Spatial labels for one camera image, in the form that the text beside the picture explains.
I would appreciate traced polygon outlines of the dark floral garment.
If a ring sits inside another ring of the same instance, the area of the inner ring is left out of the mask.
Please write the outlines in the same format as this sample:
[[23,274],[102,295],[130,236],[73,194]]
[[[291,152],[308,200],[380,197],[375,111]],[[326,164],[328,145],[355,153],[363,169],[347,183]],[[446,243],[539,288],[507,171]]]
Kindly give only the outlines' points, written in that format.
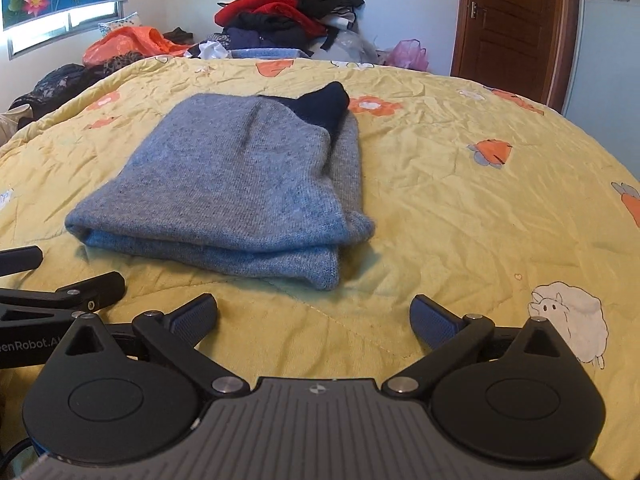
[[31,92],[16,98],[9,110],[28,105],[32,110],[32,117],[38,120],[79,96],[103,77],[103,70],[99,67],[63,65],[44,76]]

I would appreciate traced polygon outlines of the pink plastic bag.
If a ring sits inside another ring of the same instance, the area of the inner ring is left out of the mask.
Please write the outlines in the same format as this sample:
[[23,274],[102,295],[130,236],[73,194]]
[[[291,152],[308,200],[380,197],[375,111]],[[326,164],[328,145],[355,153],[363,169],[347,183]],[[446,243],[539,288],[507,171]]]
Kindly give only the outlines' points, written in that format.
[[427,48],[419,40],[401,40],[386,56],[386,66],[426,72],[428,69]]

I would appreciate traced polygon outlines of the orange plastic bag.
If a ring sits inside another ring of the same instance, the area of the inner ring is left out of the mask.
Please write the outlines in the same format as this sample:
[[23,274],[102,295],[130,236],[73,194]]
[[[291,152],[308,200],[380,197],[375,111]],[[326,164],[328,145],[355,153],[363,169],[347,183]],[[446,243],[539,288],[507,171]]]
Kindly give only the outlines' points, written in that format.
[[157,55],[179,56],[190,47],[190,44],[175,44],[153,27],[125,26],[113,30],[88,47],[82,56],[82,64],[99,65],[129,52],[138,52],[144,58]]

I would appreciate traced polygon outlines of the grey and navy knit sweater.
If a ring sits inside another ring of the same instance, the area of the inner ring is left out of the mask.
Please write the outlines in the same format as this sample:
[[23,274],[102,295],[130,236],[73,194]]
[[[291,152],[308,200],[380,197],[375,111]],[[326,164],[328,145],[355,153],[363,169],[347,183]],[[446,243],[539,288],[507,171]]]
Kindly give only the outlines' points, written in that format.
[[375,231],[348,94],[190,96],[65,226],[91,247],[334,289],[341,250]]

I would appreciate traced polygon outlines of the pile of dark and red clothes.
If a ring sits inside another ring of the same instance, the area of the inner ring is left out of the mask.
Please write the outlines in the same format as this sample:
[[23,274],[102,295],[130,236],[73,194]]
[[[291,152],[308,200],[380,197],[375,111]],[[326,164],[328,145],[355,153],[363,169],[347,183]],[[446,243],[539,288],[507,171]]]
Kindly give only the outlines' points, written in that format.
[[214,23],[233,47],[306,51],[319,41],[319,48],[327,51],[339,34],[354,29],[364,0],[232,0],[219,6]]

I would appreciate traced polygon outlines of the clear plastic bag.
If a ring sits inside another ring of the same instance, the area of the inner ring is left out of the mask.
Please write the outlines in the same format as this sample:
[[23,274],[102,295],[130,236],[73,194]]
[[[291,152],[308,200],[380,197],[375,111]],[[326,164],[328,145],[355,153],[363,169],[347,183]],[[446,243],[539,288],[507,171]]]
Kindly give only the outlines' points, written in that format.
[[315,39],[307,50],[316,60],[378,64],[375,46],[352,30],[332,29],[335,36]]

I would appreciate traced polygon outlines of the brown wooden door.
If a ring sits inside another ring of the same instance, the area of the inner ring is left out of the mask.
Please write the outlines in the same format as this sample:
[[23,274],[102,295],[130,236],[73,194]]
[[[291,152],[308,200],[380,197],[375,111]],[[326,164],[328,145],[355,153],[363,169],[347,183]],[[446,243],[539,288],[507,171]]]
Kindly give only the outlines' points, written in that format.
[[451,75],[560,112],[578,18],[579,0],[460,0]]

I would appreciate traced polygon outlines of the yellow patterned bed quilt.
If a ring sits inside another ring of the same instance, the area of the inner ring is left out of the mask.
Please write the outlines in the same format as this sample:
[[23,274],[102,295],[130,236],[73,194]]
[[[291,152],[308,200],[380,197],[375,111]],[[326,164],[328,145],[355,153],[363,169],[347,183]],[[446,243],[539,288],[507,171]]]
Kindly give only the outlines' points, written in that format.
[[[160,120],[197,93],[295,98],[340,82],[358,120],[369,244],[318,292],[87,248],[73,206],[115,177]],[[248,380],[384,379],[420,358],[411,299],[499,325],[526,321],[545,289],[597,299],[608,329],[585,368],[606,404],[593,458],[613,479],[639,471],[639,183],[554,110],[475,82],[367,64],[148,58],[34,122],[1,150],[1,244],[36,245],[7,288],[55,289],[117,271],[126,322],[209,292],[221,320],[201,350]]]

